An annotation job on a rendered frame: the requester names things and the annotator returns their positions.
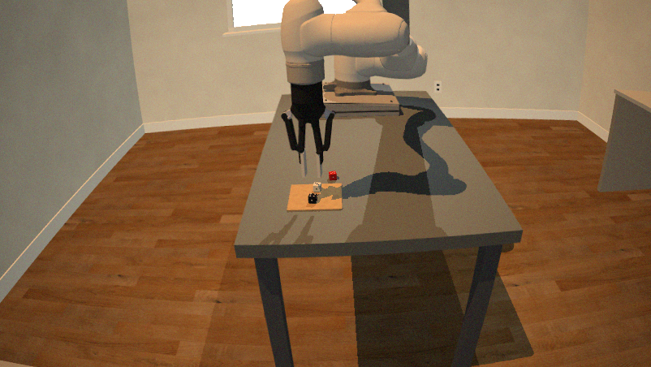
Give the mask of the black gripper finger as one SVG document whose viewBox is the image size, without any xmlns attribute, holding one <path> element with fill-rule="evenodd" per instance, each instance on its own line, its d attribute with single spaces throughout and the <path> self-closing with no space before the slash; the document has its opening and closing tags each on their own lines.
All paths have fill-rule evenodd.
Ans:
<svg viewBox="0 0 651 367">
<path fill-rule="evenodd" d="M 335 111 L 330 111 L 325 108 L 325 118 L 326 124 L 325 124 L 325 141 L 324 144 L 322 144 L 321 140 L 321 131 L 320 131 L 320 126 L 319 126 L 319 120 L 316 121 L 316 116 L 315 112 L 311 110 L 309 112 L 309 117 L 311 120 L 311 125 L 313 128 L 313 135 L 314 135 L 314 140 L 315 140 L 315 145 L 316 145 L 316 157 L 317 157 L 317 178 L 321 178 L 322 175 L 322 163 L 323 163 L 323 152 L 328 151 L 330 147 L 330 138 L 331 138 L 331 130 L 332 130 L 332 121 L 335 116 Z"/>
<path fill-rule="evenodd" d="M 299 112 L 299 139 L 298 144 L 295 136 L 295 129 L 292 122 L 292 113 L 291 110 L 284 111 L 281 115 L 283 121 L 286 124 L 287 135 L 291 150 L 295 150 L 299 153 L 299 160 L 301 164 L 302 177 L 305 177 L 307 172 L 307 161 L 306 161 L 306 149 L 305 148 L 305 128 L 306 123 L 304 123 L 304 112 L 301 110 Z"/>
</svg>

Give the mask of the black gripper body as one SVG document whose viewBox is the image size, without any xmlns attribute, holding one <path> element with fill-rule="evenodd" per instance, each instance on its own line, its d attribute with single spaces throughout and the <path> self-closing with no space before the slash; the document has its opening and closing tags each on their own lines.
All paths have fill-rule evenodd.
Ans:
<svg viewBox="0 0 651 367">
<path fill-rule="evenodd" d="M 316 121 L 325 112 L 323 103 L 322 81 L 316 84 L 291 84 L 291 113 L 299 121 L 299 112 L 304 112 L 304 123 L 311 123 L 309 112 L 315 112 Z"/>
</svg>

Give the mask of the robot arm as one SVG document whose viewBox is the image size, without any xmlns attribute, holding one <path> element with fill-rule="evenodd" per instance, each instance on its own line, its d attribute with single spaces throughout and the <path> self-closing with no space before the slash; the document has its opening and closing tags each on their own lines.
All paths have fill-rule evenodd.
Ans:
<svg viewBox="0 0 651 367">
<path fill-rule="evenodd" d="M 281 42 L 289 83 L 323 81 L 324 57 L 330 55 L 334 81 L 323 89 L 336 97 L 377 95 L 371 76 L 407 80 L 425 74 L 428 56 L 410 35 L 409 0 L 352 1 L 341 14 L 324 13 L 318 0 L 284 5 Z"/>
</svg>

